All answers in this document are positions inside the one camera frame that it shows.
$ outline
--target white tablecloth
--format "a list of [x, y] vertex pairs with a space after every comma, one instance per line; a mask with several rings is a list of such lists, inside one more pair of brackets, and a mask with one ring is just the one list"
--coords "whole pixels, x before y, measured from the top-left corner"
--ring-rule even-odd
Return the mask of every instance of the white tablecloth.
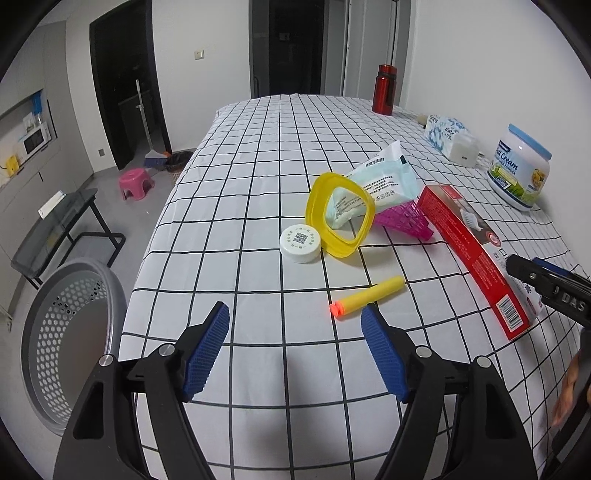
[[[408, 287], [379, 302], [386, 320], [443, 358], [490, 357], [542, 467], [556, 385], [578, 350], [571, 320], [544, 309], [528, 334], [509, 343], [438, 232], [421, 243], [373, 227], [344, 261], [323, 255], [299, 265], [279, 253], [281, 231], [303, 223], [319, 174], [345, 174], [394, 140], [421, 184], [454, 185], [508, 253], [582, 273], [543, 211], [518, 212], [490, 190], [483, 170], [450, 164], [410, 112], [381, 116], [365, 100], [299, 95], [221, 109], [150, 240], [120, 352], [120, 359], [148, 355], [204, 321], [216, 301], [228, 305], [226, 342], [204, 391], [186, 405], [218, 480], [375, 477], [404, 406], [386, 392], [359, 312], [335, 322], [328, 305], [398, 274]], [[446, 398], [428, 476], [443, 464], [453, 406]], [[143, 395], [137, 411], [151, 472], [163, 478]]]

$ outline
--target pink plastic basket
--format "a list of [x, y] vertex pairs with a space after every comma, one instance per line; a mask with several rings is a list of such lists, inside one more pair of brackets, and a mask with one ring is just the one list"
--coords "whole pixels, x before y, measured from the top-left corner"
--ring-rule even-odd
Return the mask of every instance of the pink plastic basket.
[[424, 242], [433, 236], [433, 230], [429, 228], [429, 221], [414, 201], [377, 213], [374, 223], [407, 233]]

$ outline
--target red cardboard box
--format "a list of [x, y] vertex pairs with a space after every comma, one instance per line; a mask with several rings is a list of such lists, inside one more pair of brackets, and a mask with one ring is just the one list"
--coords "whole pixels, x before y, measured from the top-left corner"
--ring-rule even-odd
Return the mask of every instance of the red cardboard box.
[[470, 271], [507, 338], [525, 332], [540, 314], [540, 296], [507, 273], [507, 254], [492, 228], [451, 185], [425, 187], [418, 206]]

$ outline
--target white bottle cap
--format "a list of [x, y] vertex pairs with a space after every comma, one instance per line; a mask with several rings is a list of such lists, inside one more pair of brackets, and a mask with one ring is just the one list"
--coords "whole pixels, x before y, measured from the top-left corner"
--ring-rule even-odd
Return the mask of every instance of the white bottle cap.
[[320, 254], [320, 234], [310, 225], [292, 225], [281, 234], [279, 250], [296, 263], [308, 263]]

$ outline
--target metal screw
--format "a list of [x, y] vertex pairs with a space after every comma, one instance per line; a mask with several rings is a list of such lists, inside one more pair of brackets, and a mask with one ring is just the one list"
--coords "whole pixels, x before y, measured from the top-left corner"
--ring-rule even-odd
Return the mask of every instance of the metal screw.
[[172, 343], [165, 343], [164, 345], [160, 345], [158, 353], [160, 354], [160, 356], [170, 356], [174, 353], [174, 345]]
[[485, 356], [479, 356], [476, 359], [476, 363], [482, 368], [489, 368], [492, 365], [491, 361]]
[[428, 346], [418, 346], [415, 350], [417, 355], [421, 358], [429, 358], [431, 356], [431, 349]]
[[113, 355], [107, 353], [99, 358], [99, 365], [102, 367], [108, 367], [110, 364], [113, 363]]

